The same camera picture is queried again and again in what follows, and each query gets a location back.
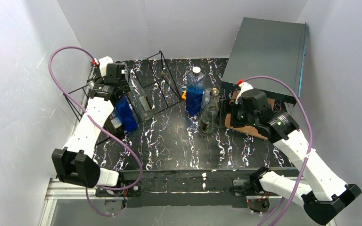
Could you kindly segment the clear glass bottle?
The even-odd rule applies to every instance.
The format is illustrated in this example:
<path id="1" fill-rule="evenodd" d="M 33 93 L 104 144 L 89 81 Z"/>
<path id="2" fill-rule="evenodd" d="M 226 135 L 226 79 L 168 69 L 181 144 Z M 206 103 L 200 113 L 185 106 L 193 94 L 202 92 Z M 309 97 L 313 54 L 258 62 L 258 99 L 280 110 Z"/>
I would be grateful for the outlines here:
<path id="1" fill-rule="evenodd" d="M 129 75 L 128 83 L 130 87 L 131 102 L 139 119 L 141 121 L 146 121 L 152 118 L 154 115 L 153 108 L 149 102 L 144 88 L 139 84 L 132 74 Z"/>

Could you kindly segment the dark green wine bottle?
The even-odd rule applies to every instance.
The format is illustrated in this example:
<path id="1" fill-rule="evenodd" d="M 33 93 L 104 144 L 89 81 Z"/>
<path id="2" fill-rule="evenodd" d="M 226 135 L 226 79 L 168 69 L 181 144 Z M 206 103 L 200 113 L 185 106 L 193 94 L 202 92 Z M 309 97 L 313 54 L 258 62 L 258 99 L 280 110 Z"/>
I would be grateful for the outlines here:
<path id="1" fill-rule="evenodd" d="M 124 135 L 124 126 L 116 109 L 108 116 L 104 126 L 115 137 L 122 137 Z"/>

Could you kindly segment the blue square glass bottle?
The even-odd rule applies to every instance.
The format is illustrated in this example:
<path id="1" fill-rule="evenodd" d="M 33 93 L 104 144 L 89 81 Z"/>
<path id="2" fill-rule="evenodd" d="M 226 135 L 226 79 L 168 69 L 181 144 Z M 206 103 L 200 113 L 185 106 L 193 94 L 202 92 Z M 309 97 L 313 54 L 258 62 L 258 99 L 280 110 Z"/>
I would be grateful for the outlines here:
<path id="1" fill-rule="evenodd" d="M 124 129 L 128 132 L 134 131 L 137 128 L 137 123 L 133 116 L 132 110 L 129 106 L 129 103 L 127 101 L 127 98 L 122 97 L 116 103 L 115 107 L 116 107 L 117 113 L 122 121 Z"/>

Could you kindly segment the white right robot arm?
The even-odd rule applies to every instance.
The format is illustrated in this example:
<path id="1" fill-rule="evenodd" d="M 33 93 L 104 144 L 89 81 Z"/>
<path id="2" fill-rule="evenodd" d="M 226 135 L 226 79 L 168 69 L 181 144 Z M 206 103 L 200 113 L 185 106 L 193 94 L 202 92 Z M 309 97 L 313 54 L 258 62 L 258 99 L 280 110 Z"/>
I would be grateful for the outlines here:
<path id="1" fill-rule="evenodd" d="M 356 184 L 338 177 L 316 153 L 290 114 L 275 111 L 266 94 L 259 89 L 239 92 L 236 99 L 220 101 L 220 111 L 230 116 L 230 126 L 254 127 L 298 168 L 305 183 L 293 181 L 275 171 L 261 167 L 248 181 L 231 187 L 236 196 L 269 192 L 301 206 L 317 224 L 327 225 L 360 194 Z"/>

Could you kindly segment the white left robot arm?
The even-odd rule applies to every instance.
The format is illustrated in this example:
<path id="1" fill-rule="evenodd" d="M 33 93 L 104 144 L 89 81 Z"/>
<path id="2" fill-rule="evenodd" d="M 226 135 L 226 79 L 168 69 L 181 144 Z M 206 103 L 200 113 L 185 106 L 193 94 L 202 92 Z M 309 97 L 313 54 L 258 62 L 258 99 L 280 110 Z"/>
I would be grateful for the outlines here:
<path id="1" fill-rule="evenodd" d="M 103 131 L 112 132 L 110 116 L 127 90 L 129 74 L 125 63 L 101 63 L 100 76 L 93 80 L 87 105 L 73 134 L 62 148 L 54 149 L 52 161 L 61 182 L 83 186 L 116 187 L 120 173 L 107 170 L 94 162 L 93 153 Z"/>

